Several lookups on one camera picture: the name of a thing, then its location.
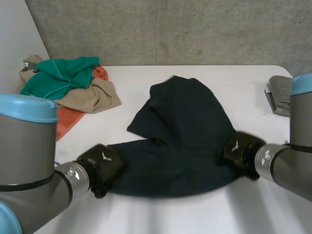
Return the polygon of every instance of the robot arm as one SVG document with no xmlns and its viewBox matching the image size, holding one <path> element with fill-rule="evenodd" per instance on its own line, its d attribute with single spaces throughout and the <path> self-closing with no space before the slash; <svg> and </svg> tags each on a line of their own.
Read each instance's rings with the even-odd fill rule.
<svg viewBox="0 0 312 234">
<path fill-rule="evenodd" d="M 113 149 L 99 144 L 54 167 L 55 103 L 0 94 L 0 107 L 1 234 L 33 234 L 89 189 L 105 196 L 124 166 Z"/>
<path fill-rule="evenodd" d="M 105 167 L 115 167 L 116 170 L 108 174 L 106 170 L 103 171 Z M 97 198 L 104 197 L 110 181 L 122 168 L 123 163 L 115 151 L 99 144 L 81 155 L 77 161 L 57 166 L 52 176 L 41 186 L 38 184 L 26 190 L 16 189 L 13 185 L 7 189 L 2 187 L 0 197 L 5 206 L 0 206 L 0 212 L 1 209 L 12 211 L 16 219 L 15 222 L 10 220 L 11 227 L 5 227 L 8 224 L 0 221 L 1 233 L 33 234 L 89 189 Z"/>
<path fill-rule="evenodd" d="M 312 201 L 312 74 L 293 79 L 290 144 L 266 144 L 246 134 L 234 134 L 224 158 L 251 179 L 266 178 Z"/>
</svg>

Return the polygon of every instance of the dark t-shirt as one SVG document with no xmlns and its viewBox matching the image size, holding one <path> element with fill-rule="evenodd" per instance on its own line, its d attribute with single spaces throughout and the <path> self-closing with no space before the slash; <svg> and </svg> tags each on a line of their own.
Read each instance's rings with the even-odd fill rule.
<svg viewBox="0 0 312 234">
<path fill-rule="evenodd" d="M 235 132 L 210 89 L 198 80 L 172 77 L 153 85 L 150 99 L 128 131 L 147 138 L 111 145 L 126 162 L 111 192 L 179 197 L 224 186 L 241 172 L 221 163 Z"/>
</svg>

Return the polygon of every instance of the folded gray towel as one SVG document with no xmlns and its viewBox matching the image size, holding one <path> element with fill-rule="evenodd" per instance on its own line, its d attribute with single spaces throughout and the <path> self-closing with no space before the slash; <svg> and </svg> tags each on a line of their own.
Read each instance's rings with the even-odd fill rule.
<svg viewBox="0 0 312 234">
<path fill-rule="evenodd" d="M 292 78 L 273 76 L 264 91 L 274 114 L 290 116 Z"/>
</svg>

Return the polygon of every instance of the gray concrete wall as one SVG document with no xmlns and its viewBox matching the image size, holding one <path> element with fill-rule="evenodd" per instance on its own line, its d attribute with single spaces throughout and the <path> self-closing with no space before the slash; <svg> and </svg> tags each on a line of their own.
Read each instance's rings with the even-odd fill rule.
<svg viewBox="0 0 312 234">
<path fill-rule="evenodd" d="M 26 0 L 52 57 L 312 72 L 311 0 Z"/>
</svg>

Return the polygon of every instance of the white wall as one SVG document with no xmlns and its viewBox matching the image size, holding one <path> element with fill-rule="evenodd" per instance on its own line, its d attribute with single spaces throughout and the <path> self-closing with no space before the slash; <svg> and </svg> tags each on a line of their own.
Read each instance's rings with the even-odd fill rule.
<svg viewBox="0 0 312 234">
<path fill-rule="evenodd" d="M 0 0 L 0 93 L 21 86 L 19 71 L 31 54 L 49 58 L 25 1 Z"/>
</svg>

